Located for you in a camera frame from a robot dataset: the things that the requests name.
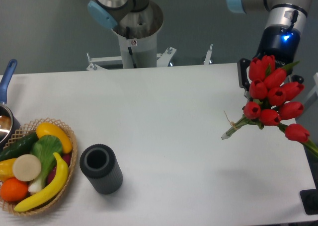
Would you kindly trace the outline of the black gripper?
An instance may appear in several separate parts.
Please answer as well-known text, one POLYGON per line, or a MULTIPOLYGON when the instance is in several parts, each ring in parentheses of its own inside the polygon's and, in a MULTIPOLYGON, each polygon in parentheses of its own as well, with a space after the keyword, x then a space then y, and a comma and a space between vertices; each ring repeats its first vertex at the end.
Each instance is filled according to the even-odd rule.
MULTIPOLYGON (((276 68, 283 67, 294 61, 296 50, 300 42, 301 35, 295 28, 285 28, 283 26, 269 26, 264 29, 258 49, 254 58, 264 56, 275 57, 276 68)), ((239 87, 244 89, 244 96, 251 98, 249 93, 250 82, 247 76, 247 68, 251 61, 242 58, 237 62, 239 87)), ((304 78, 300 75, 288 75, 284 83, 297 82, 302 84, 304 78)))

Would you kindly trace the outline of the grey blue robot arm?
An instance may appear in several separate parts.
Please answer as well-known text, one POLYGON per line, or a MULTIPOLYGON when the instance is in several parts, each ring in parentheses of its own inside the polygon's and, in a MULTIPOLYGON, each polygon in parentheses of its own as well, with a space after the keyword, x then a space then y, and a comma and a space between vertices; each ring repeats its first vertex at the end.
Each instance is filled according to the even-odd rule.
MULTIPOLYGON (((257 58, 273 55, 278 68, 290 74, 312 0, 226 0, 234 13, 269 12, 257 58)), ((126 69, 167 66, 173 50, 157 57, 157 34, 163 24, 160 7, 150 0, 93 0, 91 17, 118 37, 122 65, 126 69)))

